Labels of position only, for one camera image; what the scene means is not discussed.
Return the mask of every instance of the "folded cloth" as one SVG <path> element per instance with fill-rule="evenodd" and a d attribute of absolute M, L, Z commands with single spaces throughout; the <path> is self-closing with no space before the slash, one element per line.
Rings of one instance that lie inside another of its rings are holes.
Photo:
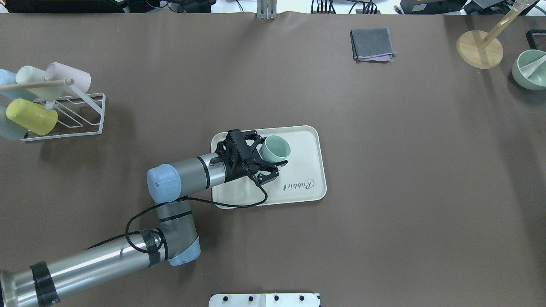
<path fill-rule="evenodd" d="M 360 61 L 391 61 L 394 54 L 388 28 L 351 30 L 353 57 Z"/>

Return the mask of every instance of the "light green cup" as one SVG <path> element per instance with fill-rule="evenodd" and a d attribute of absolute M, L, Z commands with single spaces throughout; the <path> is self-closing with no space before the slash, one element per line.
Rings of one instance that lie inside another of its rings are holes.
<path fill-rule="evenodd" d="M 523 66 L 538 60 L 543 55 L 546 55 L 546 52 L 531 49 L 522 52 L 518 56 L 514 62 L 514 66 L 512 67 L 512 76 L 519 85 L 528 90 L 534 91 L 546 89 L 546 63 L 540 65 L 537 70 L 529 76 L 529 78 L 525 78 L 521 74 L 521 68 Z"/>
<path fill-rule="evenodd" d="M 270 135 L 265 138 L 265 142 L 260 148 L 262 159 L 271 163 L 277 163 L 286 160 L 290 155 L 290 145 L 278 135 Z"/>

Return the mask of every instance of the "white label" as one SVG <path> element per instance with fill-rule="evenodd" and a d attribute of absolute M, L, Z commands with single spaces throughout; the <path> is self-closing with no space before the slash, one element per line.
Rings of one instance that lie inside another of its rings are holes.
<path fill-rule="evenodd" d="M 413 7 L 413 9 L 411 9 L 412 12 L 414 11 L 422 11 L 426 8 L 426 3 L 425 4 L 417 4 L 416 6 Z"/>

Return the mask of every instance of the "white metal plate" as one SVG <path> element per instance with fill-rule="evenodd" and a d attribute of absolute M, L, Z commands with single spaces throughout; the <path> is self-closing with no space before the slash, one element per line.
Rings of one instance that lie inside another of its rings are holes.
<path fill-rule="evenodd" d="M 209 307 L 320 307 L 320 305 L 321 295 L 315 293 L 216 294 L 209 300 Z"/>
<path fill-rule="evenodd" d="M 264 136 L 278 135 L 290 145 L 291 153 L 288 164 L 279 171 L 279 176 L 262 187 L 268 193 L 268 200 L 263 205 L 309 202 L 319 200 L 326 195 L 326 177 L 322 162 L 321 145 L 317 131 L 311 126 L 257 129 Z M 214 152 L 219 141 L 223 141 L 227 132 L 216 134 L 211 141 Z M 264 198 L 263 193 L 247 177 L 240 178 L 212 188 L 215 202 L 250 205 Z"/>

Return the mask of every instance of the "white cup rack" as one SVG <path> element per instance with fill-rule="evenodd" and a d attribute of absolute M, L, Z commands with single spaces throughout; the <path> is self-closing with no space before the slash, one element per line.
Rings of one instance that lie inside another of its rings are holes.
<path fill-rule="evenodd" d="M 74 96 L 60 96 L 55 101 L 35 99 L 34 102 L 46 109 L 55 109 L 59 114 L 58 125 L 47 135 L 37 135 L 31 131 L 22 141 L 79 137 L 81 135 L 101 134 L 104 125 L 106 95 L 103 93 L 86 94 L 74 85 L 73 79 L 30 82 L 0 86 L 1 91 L 26 90 L 29 88 L 62 86 L 71 90 Z"/>

